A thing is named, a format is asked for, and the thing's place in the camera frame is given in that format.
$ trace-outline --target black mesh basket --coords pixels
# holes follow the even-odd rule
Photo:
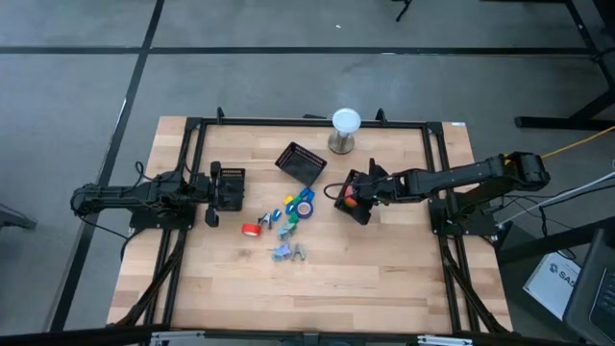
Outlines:
[[[276,160],[276,165],[305,186],[311,186],[325,169],[327,162],[301,145],[290,142]]]

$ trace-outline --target blue object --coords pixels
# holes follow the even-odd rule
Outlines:
[[[303,201],[297,205],[297,215],[299,216],[299,218],[308,218],[313,212],[314,207],[308,201]]]
[[[280,210],[273,210],[273,214],[271,214],[271,217],[274,221],[278,221],[281,215],[282,213],[280,212]]]
[[[284,245],[273,249],[271,259],[274,261],[282,261],[290,259],[290,256],[290,245],[288,243],[285,243]]]
[[[288,205],[286,206],[286,215],[290,215],[291,213],[293,213],[296,208],[297,206],[295,206],[294,204],[288,203]]]
[[[301,197],[306,197],[309,195],[309,193],[311,192],[311,190],[309,189],[309,187],[304,188],[303,190],[301,190],[301,193],[299,194],[299,196]]]

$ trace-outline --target concrete floor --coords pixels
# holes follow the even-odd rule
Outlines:
[[[0,45],[140,46],[154,5],[4,0]],[[612,44],[599,34],[591,2],[577,5],[596,42]],[[167,0],[154,46],[582,46],[561,5],[416,0],[395,23],[400,9],[385,0]],[[96,178],[134,66],[132,55],[0,55],[0,201],[38,220],[34,231],[0,232],[0,334],[45,328],[79,225],[68,199]],[[390,119],[465,122],[481,160],[514,150],[546,153],[591,135],[521,130],[512,119],[568,116],[605,88],[599,69],[580,58],[150,56],[111,183],[134,182],[133,163],[147,162],[161,115],[212,116],[221,106],[227,116],[299,117],[351,107],[372,118],[382,107]],[[553,181],[544,192],[611,171],[614,138],[547,161]],[[594,197],[554,207],[548,216],[571,226],[610,216],[612,191]],[[531,216],[517,221],[539,234]],[[99,223],[126,230],[128,213],[105,211]],[[120,240],[96,233],[67,328],[104,325]],[[575,251],[582,260],[583,249]],[[509,304],[517,332],[557,337]]]

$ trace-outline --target wooden table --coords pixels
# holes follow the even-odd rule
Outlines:
[[[160,119],[148,176],[175,167],[185,120],[177,116]],[[443,126],[451,166],[472,162],[465,126]],[[219,212],[220,226],[209,228],[204,222],[206,206],[199,207],[185,246],[173,328],[408,334],[451,331],[442,263],[437,238],[431,233],[427,202],[373,208],[369,225],[360,226],[336,210],[322,193],[324,185],[343,182],[351,168],[366,171],[369,158],[375,158],[388,172],[425,168],[421,132],[360,129],[356,148],[338,156],[327,147],[331,131],[208,126],[201,170],[208,170],[211,161],[221,161],[227,168],[246,168],[243,211]],[[282,209],[284,197],[302,189],[274,164],[290,141],[308,148],[328,165],[313,186],[313,216],[302,220],[291,238],[291,243],[306,247],[306,261],[274,262],[271,250],[280,245],[275,229],[286,216],[274,224],[273,231],[263,230],[260,237],[243,235],[240,228],[242,223],[256,222],[265,212]],[[438,161],[435,140],[432,145]],[[146,230],[128,245],[109,322],[121,318],[151,282],[160,235],[161,230]],[[467,236],[465,242],[475,290],[510,328],[493,249],[479,237]],[[155,321],[161,321],[165,297],[163,287]],[[467,329],[460,289],[457,300]]]

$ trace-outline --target metal stand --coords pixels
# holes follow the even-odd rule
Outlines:
[[[592,241],[594,232],[597,229],[613,230],[613,226],[615,226],[615,216],[584,226],[576,227],[560,234],[545,236],[524,244],[513,246],[509,249],[497,252],[498,262],[510,263],[529,257],[546,255],[554,253],[558,250],[588,244]]]
[[[592,57],[597,57],[593,60],[603,73],[604,79],[608,84],[608,90],[567,118],[534,116],[515,117],[515,125],[519,128],[601,131],[615,126],[615,120],[593,119],[601,111],[615,104],[615,81],[606,68],[603,58],[597,56],[598,49],[596,48],[596,44],[590,37],[585,23],[583,23],[583,20],[580,18],[575,4],[572,0],[566,0],[565,4],[570,15],[575,20],[575,24],[577,24],[578,32],[583,38],[587,49],[591,52],[590,55]]]

